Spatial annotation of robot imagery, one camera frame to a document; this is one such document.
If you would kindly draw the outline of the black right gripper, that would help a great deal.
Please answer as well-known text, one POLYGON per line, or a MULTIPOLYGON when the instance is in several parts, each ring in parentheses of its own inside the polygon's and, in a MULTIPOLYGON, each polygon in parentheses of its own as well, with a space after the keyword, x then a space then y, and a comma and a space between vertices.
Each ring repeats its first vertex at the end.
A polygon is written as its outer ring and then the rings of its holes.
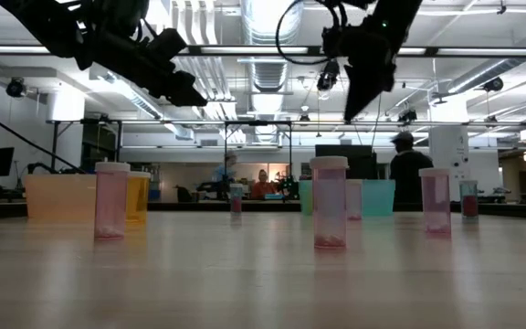
POLYGON ((338 51, 348 59, 344 68, 349 90, 343 118, 351 122, 382 91, 393 89, 395 53, 387 39, 365 31, 343 31, 338 51))

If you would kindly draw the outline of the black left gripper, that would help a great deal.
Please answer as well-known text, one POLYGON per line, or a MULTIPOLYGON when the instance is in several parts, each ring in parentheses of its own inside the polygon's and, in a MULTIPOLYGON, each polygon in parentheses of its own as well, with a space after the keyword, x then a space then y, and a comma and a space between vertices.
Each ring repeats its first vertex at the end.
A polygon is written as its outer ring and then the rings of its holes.
POLYGON ((176 107, 204 107, 205 99, 195 90, 195 76, 174 71, 171 59, 181 51, 178 34, 160 34, 151 41, 105 34, 93 49, 93 61, 145 88, 152 96, 165 96, 176 107))

